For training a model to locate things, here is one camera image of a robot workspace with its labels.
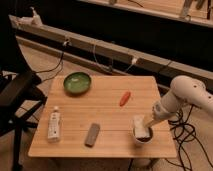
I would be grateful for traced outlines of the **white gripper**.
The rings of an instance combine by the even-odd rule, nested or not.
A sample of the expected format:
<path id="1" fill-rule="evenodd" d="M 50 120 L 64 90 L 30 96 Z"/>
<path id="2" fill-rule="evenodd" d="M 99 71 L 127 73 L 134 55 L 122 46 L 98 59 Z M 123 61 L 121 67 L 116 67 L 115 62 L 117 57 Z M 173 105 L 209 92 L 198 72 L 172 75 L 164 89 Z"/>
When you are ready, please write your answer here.
<path id="1" fill-rule="evenodd" d="M 153 111 L 153 119 L 157 122 L 167 120 L 168 118 L 171 117 L 171 113 L 160 101 L 154 103 L 152 111 Z"/>

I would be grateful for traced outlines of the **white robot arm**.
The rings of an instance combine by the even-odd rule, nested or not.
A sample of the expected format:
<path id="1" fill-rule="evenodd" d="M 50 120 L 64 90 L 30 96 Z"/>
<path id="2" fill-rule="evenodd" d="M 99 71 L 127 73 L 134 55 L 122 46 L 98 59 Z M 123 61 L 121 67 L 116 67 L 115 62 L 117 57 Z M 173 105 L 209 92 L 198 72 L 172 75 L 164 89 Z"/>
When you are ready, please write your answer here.
<path id="1" fill-rule="evenodd" d="M 205 84 L 189 76 L 175 77 L 170 90 L 153 105 L 153 119 L 161 122 L 170 118 L 185 104 L 192 104 L 213 114 L 213 95 L 206 90 Z"/>

